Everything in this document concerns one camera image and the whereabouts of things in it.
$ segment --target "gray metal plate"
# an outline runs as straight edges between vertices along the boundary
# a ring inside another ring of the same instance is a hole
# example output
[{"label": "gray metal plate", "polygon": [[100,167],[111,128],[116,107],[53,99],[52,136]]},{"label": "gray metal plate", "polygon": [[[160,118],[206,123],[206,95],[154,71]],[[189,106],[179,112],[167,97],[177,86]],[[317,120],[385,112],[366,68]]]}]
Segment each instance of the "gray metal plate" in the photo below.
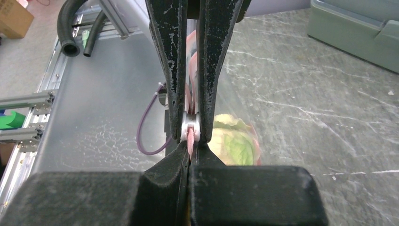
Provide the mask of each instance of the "gray metal plate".
[{"label": "gray metal plate", "polygon": [[[155,48],[143,34],[98,40],[91,58],[70,58],[32,173],[154,165],[164,154],[141,154],[136,130],[164,80]],[[148,118],[142,137],[151,150],[165,142],[164,108],[156,102]]]}]

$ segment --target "gray table surface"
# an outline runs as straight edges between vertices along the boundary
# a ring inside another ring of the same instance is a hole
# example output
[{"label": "gray table surface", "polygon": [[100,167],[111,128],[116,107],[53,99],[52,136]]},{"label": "gray table surface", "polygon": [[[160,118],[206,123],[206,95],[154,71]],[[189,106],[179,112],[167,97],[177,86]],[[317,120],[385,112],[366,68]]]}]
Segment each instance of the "gray table surface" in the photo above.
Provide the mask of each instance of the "gray table surface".
[{"label": "gray table surface", "polygon": [[[242,102],[237,109],[255,125],[262,164],[303,166],[315,177],[330,225],[399,225],[399,76],[309,38],[308,17],[300,10],[236,25],[225,70]],[[132,52],[145,52],[142,39],[123,45],[135,42]],[[118,54],[101,43],[115,43],[126,60],[109,64],[105,55]],[[70,62],[60,88],[69,94],[56,100],[33,173],[144,170],[160,159],[137,164],[143,156],[134,140],[162,78],[147,64],[157,57],[132,57],[119,43],[100,41],[97,63]],[[158,106],[152,127],[162,126],[162,115]],[[154,147],[162,132],[147,131]]]},{"label": "gray table surface", "polygon": [[262,164],[313,174],[331,225],[399,225],[399,75],[309,38],[309,14],[234,30],[225,67]]}]

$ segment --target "cardboard box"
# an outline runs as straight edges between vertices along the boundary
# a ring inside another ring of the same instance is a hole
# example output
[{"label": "cardboard box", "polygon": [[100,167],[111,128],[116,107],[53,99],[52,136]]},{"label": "cardboard box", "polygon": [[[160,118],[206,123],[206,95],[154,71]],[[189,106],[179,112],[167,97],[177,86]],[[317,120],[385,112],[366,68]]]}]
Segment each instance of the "cardboard box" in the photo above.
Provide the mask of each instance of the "cardboard box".
[{"label": "cardboard box", "polygon": [[0,32],[9,39],[25,37],[33,15],[16,0],[0,0]]}]

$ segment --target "scratched black paint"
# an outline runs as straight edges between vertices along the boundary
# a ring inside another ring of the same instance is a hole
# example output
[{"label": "scratched black paint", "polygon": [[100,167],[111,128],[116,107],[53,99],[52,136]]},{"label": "scratched black paint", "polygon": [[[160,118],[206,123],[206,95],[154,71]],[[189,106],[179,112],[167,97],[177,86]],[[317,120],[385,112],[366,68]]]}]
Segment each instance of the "scratched black paint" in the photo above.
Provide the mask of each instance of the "scratched black paint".
[{"label": "scratched black paint", "polygon": [[184,111],[187,0],[146,0],[152,38],[168,92],[172,138],[179,142]]},{"label": "scratched black paint", "polygon": [[217,82],[243,0],[202,0],[197,22],[201,139],[212,137]]}]

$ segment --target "marble surface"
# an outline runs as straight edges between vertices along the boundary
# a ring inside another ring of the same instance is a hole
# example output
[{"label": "marble surface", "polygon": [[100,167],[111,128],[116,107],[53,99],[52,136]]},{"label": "marble surface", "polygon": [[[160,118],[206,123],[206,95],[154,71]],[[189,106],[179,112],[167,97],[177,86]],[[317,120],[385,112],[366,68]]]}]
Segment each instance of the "marble surface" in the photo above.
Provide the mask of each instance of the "marble surface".
[{"label": "marble surface", "polygon": [[245,18],[225,68],[262,164],[314,175],[330,225],[399,225],[399,75],[306,34],[309,10]]}]

